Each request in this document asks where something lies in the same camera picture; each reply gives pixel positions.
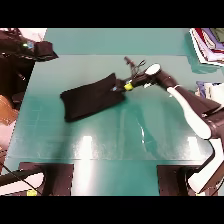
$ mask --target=green table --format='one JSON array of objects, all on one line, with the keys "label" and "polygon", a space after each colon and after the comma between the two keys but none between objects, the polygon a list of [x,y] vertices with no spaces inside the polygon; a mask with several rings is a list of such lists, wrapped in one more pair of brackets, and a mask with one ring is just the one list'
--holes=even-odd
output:
[{"label": "green table", "polygon": [[5,164],[74,163],[72,195],[159,195],[157,164],[201,164],[212,152],[176,100],[157,86],[137,88],[115,107],[66,123],[59,95],[112,72],[129,77],[124,56],[160,63],[189,90],[197,80],[223,82],[219,67],[198,62],[189,38],[187,29],[48,29],[59,58],[36,63]]}]

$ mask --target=yellow tag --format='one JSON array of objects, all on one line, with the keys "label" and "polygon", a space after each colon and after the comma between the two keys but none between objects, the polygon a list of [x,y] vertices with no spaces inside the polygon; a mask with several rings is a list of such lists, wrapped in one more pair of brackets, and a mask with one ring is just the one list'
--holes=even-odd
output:
[{"label": "yellow tag", "polygon": [[134,89],[134,87],[132,86],[131,83],[126,84],[126,85],[124,86],[124,88],[125,88],[127,91]]},{"label": "yellow tag", "polygon": [[28,190],[26,192],[26,195],[27,196],[37,196],[37,191],[35,191],[35,190]]}]

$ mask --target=black pouch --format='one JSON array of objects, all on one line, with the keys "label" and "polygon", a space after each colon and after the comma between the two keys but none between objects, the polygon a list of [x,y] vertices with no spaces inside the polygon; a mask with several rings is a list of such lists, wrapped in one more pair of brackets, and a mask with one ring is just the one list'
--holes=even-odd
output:
[{"label": "black pouch", "polygon": [[114,73],[93,84],[81,86],[61,93],[67,122],[80,120],[122,102],[121,92],[111,89],[115,86]]}]

